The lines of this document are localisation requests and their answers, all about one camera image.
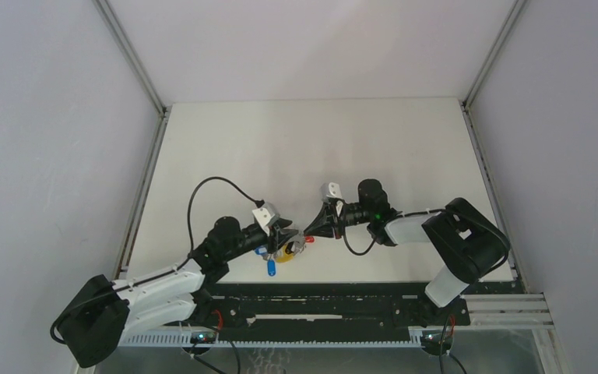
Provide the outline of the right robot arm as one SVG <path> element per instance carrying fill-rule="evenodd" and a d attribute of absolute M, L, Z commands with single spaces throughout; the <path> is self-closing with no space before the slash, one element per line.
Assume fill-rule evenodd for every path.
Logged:
<path fill-rule="evenodd" d="M 325 183 L 322 208 L 304 234 L 346 240 L 347 228 L 364 224 L 372 245 L 430 242 L 444 265 L 410 307 L 422 327 L 453 321 L 463 292 L 508 261 L 506 235 L 462 197 L 442 208 L 404 213 L 392 207 L 377 179 L 362 180 L 357 194 L 358 201 L 348 203 L 338 184 Z"/>

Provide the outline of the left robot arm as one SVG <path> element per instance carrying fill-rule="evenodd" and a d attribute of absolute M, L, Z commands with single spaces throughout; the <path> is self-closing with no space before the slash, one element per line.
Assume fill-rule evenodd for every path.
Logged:
<path fill-rule="evenodd" d="M 266 247 L 273 253 L 303 233 L 282 219 L 271 228 L 242 228 L 221 217 L 203 242 L 179 264 L 132 280 L 91 277 L 51 323 L 51 339 L 65 345 L 77 364 L 89 368 L 129 338 L 167 323 L 206 323 L 213 312 L 208 286 L 229 271 L 228 263 Z"/>

